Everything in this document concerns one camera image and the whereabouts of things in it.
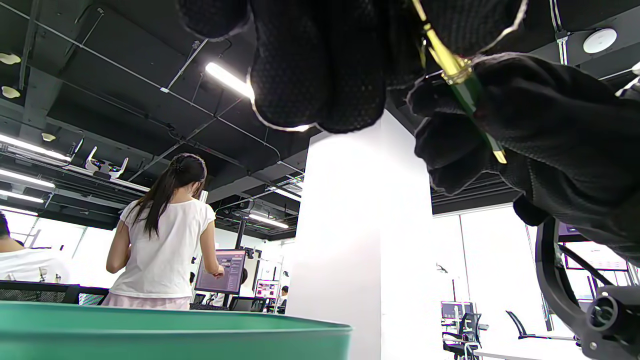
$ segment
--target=white desk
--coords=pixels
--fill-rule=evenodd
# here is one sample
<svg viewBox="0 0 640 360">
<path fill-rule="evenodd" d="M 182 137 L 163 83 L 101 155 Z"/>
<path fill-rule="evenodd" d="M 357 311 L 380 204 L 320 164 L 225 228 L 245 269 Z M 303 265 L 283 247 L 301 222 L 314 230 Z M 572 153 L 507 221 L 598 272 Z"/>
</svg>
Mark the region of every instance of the white desk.
<svg viewBox="0 0 640 360">
<path fill-rule="evenodd" d="M 506 340 L 494 345 L 483 344 L 476 356 L 504 360 L 589 360 L 574 341 L 548 339 Z"/>
</svg>

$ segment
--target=ceiling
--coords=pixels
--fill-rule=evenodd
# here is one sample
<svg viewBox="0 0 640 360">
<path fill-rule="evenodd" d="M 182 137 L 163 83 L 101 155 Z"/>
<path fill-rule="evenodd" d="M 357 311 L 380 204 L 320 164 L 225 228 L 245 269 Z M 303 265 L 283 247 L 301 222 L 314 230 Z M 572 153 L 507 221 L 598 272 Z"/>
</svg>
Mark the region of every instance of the ceiling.
<svg viewBox="0 0 640 360">
<path fill-rule="evenodd" d="M 635 21 L 640 0 L 558 3 L 564 27 L 575 31 L 567 43 L 570 64 L 602 78 L 640 60 L 640 24 Z M 206 161 L 207 201 L 219 210 L 218 227 L 233 231 L 239 215 L 252 211 L 289 228 L 250 220 L 246 234 L 267 240 L 295 235 L 300 203 L 265 189 L 292 190 L 287 182 L 303 175 L 299 170 L 305 167 L 309 138 L 319 130 L 268 129 L 248 99 L 204 72 L 215 61 L 244 78 L 255 48 L 251 31 L 229 42 L 203 43 L 179 24 L 174 0 L 0 0 L 0 5 L 0 53 L 27 59 L 10 66 L 0 63 L 0 85 L 23 85 L 20 97 L 0 97 L 0 133 L 65 154 L 77 148 L 70 162 L 76 170 L 84 168 L 94 147 L 94 159 L 115 165 L 129 159 L 122 181 L 114 182 L 0 147 L 0 168 L 56 185 L 51 192 L 0 179 L 0 190 L 44 200 L 37 204 L 0 196 L 0 205 L 112 229 L 119 211 L 144 192 L 141 186 L 149 187 L 174 155 L 192 152 Z M 524 27 L 492 51 L 533 52 L 557 61 L 550 19 L 548 3 L 532 1 Z M 602 53 L 584 53 L 582 41 L 591 32 L 580 31 L 608 26 L 618 31 L 616 43 Z M 621 87 L 631 79 L 630 72 L 622 72 L 606 81 Z M 420 119 L 410 114 L 404 95 L 391 94 L 387 109 L 412 131 Z M 56 139 L 43 142 L 42 133 Z M 486 174 L 454 197 L 433 192 L 432 198 L 434 212 L 444 213 L 509 202 L 515 195 L 499 178 Z"/>
</svg>

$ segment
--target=gloved hand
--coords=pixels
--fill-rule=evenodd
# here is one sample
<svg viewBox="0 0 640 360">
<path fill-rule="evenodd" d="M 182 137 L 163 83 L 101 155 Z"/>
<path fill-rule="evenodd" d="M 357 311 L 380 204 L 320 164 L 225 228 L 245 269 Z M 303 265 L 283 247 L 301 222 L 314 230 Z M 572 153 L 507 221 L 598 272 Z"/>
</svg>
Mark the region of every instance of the gloved hand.
<svg viewBox="0 0 640 360">
<path fill-rule="evenodd" d="M 474 69 L 485 87 L 477 123 L 505 147 L 507 164 L 495 160 L 449 87 L 427 80 L 409 103 L 426 117 L 415 153 L 433 186 L 454 194 L 481 172 L 498 173 L 523 191 L 514 208 L 525 223 L 551 214 L 639 264 L 640 102 L 524 54 L 481 58 Z"/>
<path fill-rule="evenodd" d="M 429 0 L 424 8 L 444 44 L 471 55 L 524 13 L 526 0 Z M 316 123 L 331 133 L 375 124 L 386 90 L 424 75 L 422 24 L 410 0 L 178 0 L 183 23 L 221 40 L 253 18 L 254 109 L 267 125 Z M 429 69 L 437 70 L 434 63 Z"/>
</svg>

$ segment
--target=pen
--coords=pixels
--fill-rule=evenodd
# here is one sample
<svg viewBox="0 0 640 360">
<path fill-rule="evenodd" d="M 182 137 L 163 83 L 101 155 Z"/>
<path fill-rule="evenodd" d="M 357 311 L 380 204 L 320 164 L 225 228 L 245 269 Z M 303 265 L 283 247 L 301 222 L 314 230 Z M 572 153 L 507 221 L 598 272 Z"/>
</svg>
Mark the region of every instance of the pen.
<svg viewBox="0 0 640 360">
<path fill-rule="evenodd" d="M 431 43 L 431 47 L 429 47 L 429 52 L 436 60 L 438 65 L 442 68 L 442 77 L 447 82 L 449 86 L 451 86 L 453 92 L 456 94 L 458 101 L 462 105 L 465 113 L 471 118 L 471 121 L 474 122 L 477 126 L 477 122 L 474 119 L 474 113 L 476 112 L 476 102 L 478 97 L 482 93 L 482 84 L 480 84 L 480 80 L 476 77 L 471 67 L 471 61 L 460 58 L 450 52 L 449 49 L 444 46 L 444 44 L 438 38 L 435 30 L 431 26 L 431 23 L 427 22 L 427 15 L 424 13 L 424 9 L 422 8 L 422 4 L 420 0 L 412 0 L 413 5 L 418 12 L 418 16 L 424 23 L 424 32 Z M 422 56 L 423 56 L 423 64 L 425 60 L 425 48 L 427 47 L 426 39 L 422 43 Z M 493 155 L 498 162 L 502 164 L 507 163 L 507 159 L 504 155 L 504 149 L 495 141 L 495 139 L 482 131 L 480 127 L 478 130 L 483 134 L 484 139 L 487 141 L 491 150 L 493 151 Z"/>
</svg>

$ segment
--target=white pillar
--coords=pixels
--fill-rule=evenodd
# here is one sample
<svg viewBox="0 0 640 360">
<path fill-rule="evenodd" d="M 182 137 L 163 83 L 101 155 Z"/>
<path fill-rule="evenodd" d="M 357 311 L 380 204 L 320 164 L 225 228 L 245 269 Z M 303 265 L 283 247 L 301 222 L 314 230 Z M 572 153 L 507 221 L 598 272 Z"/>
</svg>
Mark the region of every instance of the white pillar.
<svg viewBox="0 0 640 360">
<path fill-rule="evenodd" d="M 287 315 L 354 327 L 350 360 L 441 359 L 429 177 L 388 112 L 312 139 Z"/>
</svg>

